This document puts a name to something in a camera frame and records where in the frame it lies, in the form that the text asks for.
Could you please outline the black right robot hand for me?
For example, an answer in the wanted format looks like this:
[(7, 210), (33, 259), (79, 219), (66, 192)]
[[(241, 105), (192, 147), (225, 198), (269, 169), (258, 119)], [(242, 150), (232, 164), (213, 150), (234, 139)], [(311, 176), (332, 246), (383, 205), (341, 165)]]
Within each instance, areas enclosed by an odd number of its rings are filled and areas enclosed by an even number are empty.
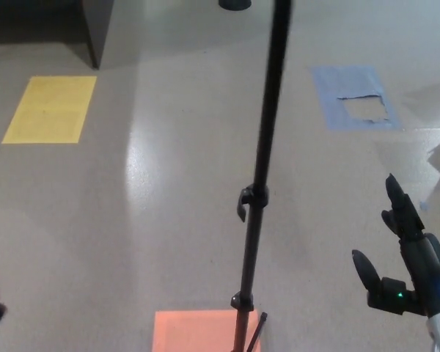
[(413, 290), (403, 281), (381, 278), (359, 250), (352, 251), (357, 274), (367, 290), (367, 305), (396, 315), (410, 312), (431, 318), (440, 313), (440, 243), (424, 231), (424, 224), (394, 175), (386, 178), (391, 210), (381, 212), (385, 225), (399, 238), (400, 254), (411, 277)]

